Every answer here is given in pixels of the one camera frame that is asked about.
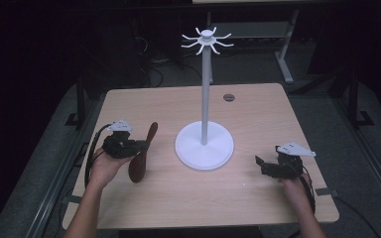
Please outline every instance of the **gray floor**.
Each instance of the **gray floor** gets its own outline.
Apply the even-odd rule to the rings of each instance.
[[[214,84],[279,82],[290,91],[309,83],[315,77],[306,75],[314,43],[290,46],[286,59],[296,80],[293,85],[283,82],[274,57],[277,46],[259,41],[249,42],[244,47],[236,46],[234,54],[214,57]],[[185,64],[188,66],[180,68],[169,62],[157,63],[155,69],[163,74],[161,86],[200,85],[200,76],[195,71],[200,71],[200,57],[186,57]],[[157,84],[161,76],[153,71],[151,78],[153,84]],[[329,98],[325,93],[329,84],[326,82],[305,95],[290,95],[290,102],[311,148],[317,152],[317,163],[328,187],[338,190],[381,235],[380,179],[375,176],[373,165],[369,163],[370,157],[373,157],[381,165],[381,108],[373,92],[360,85],[359,110],[367,111],[376,125],[353,130],[344,115],[345,97],[338,100]],[[102,101],[103,98],[100,101],[86,101],[87,121],[80,131],[76,131],[64,125],[67,116],[75,111],[75,88],[66,93],[4,208],[0,217],[0,237],[37,237],[42,233],[44,237],[62,237],[64,231],[61,229],[61,217],[66,206],[59,201],[72,190],[79,169],[72,169],[65,185],[56,187],[57,192],[53,196],[47,192],[53,181],[64,180],[56,178],[68,172],[59,174],[64,160],[73,161],[81,145],[91,138]],[[362,138],[367,142],[366,149]],[[58,202],[55,206],[49,205],[44,202],[44,197],[53,197]],[[323,225],[328,237],[374,237],[357,214],[339,201],[335,204],[340,217],[334,223]],[[41,213],[37,216],[38,211],[44,211],[44,215]],[[47,215],[49,220],[38,222],[40,217],[48,217]],[[43,225],[32,226],[32,223]],[[260,237],[262,232],[264,237],[288,237],[295,230],[297,225],[289,224],[122,231],[120,234],[121,237]],[[117,231],[99,231],[99,237],[117,235]]]

